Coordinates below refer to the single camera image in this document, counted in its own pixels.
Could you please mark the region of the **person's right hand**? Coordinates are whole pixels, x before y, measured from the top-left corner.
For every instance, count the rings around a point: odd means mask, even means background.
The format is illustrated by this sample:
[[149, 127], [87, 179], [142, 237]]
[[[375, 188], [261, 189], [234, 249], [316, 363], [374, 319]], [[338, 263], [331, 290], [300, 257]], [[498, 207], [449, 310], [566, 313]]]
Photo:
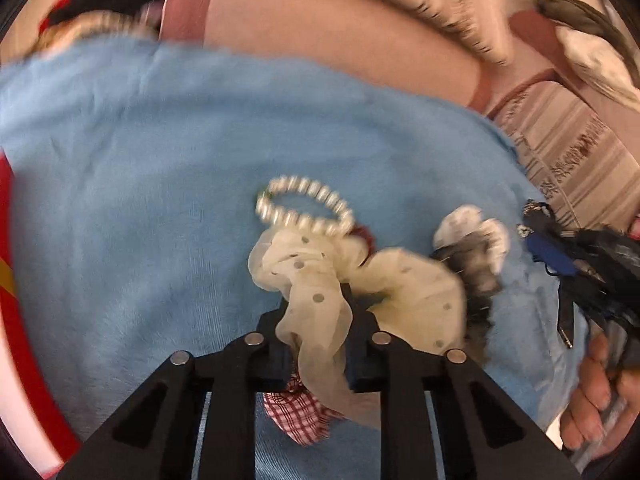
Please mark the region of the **person's right hand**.
[[[600, 443], [593, 453], [594, 460], [612, 453], [627, 437], [639, 415], [638, 368], [608, 373], [607, 360], [608, 338], [597, 334], [590, 341], [578, 370], [578, 385], [560, 418], [561, 439], [569, 450], [576, 451], [585, 443]], [[616, 379], [615, 392], [626, 401], [626, 408], [616, 425], [605, 431], [601, 413], [612, 401], [611, 378]]]

